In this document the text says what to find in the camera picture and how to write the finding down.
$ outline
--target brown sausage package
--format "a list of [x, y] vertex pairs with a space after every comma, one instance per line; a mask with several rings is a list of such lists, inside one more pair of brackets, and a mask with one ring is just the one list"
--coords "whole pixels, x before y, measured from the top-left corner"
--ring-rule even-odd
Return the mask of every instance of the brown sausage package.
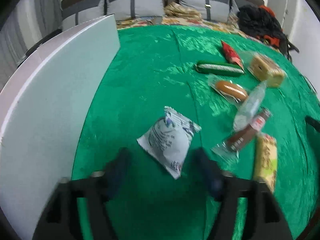
[[270, 116], [270, 111], [263, 108], [243, 130], [233, 133], [211, 150], [227, 162], [237, 161], [239, 159], [239, 151], [261, 131]]
[[236, 107], [239, 107], [247, 99], [250, 92], [231, 80], [221, 79], [216, 75], [209, 75], [208, 85]]

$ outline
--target red chili sauce packet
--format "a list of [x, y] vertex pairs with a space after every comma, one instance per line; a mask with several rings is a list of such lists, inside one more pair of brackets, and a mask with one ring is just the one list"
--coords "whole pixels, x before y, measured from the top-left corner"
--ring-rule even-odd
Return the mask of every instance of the red chili sauce packet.
[[221, 41], [221, 44], [222, 44], [224, 56], [227, 59], [227, 61], [231, 64], [239, 65], [242, 68], [242, 70], [244, 71], [243, 63], [242, 63], [242, 60], [240, 59], [238, 53], [236, 53], [236, 51], [229, 44], [225, 43], [224, 41]]

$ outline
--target green tablecloth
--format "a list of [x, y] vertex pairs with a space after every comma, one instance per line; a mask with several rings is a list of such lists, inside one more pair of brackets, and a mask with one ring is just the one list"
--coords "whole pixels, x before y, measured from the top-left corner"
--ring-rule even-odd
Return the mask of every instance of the green tablecloth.
[[[293, 237], [307, 225], [318, 197], [318, 165], [308, 141], [304, 117], [320, 119], [316, 97], [296, 68], [281, 54], [238, 35], [198, 27], [151, 26], [119, 31], [121, 48], [92, 101], [79, 140], [72, 179], [89, 176], [116, 156], [119, 147], [133, 152], [132, 166], [119, 194], [107, 204], [120, 240], [200, 240], [208, 236], [219, 203], [207, 195], [200, 174], [187, 156], [182, 176], [174, 180], [136, 139], [171, 106], [202, 127], [191, 149], [210, 148], [227, 137], [236, 108], [197, 73], [198, 60], [223, 61], [220, 39], [237, 50], [258, 51], [287, 72], [280, 89], [267, 89], [262, 106], [273, 114], [263, 131], [278, 142], [275, 196]], [[258, 81], [247, 72], [232, 78], [253, 89]], [[254, 141], [240, 152], [237, 165], [222, 168], [251, 179]], [[85, 202], [79, 200], [85, 239], [91, 239]], [[234, 239], [241, 238], [246, 200], [239, 199]]]

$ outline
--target white partition panel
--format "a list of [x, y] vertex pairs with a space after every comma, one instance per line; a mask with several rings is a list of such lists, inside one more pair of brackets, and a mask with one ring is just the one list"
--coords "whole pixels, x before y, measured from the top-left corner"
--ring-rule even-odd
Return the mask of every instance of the white partition panel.
[[23, 240], [57, 181], [71, 176], [85, 117], [119, 47], [113, 15], [84, 28], [36, 68], [4, 118], [0, 205]]

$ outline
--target beige cloth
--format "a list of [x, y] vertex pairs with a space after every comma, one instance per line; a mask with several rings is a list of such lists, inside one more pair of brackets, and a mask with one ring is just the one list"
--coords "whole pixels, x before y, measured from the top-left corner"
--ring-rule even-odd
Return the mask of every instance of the beige cloth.
[[175, 2], [170, 3], [164, 8], [164, 12], [168, 16], [176, 16], [181, 18], [201, 19], [201, 14], [196, 9], [185, 7]]

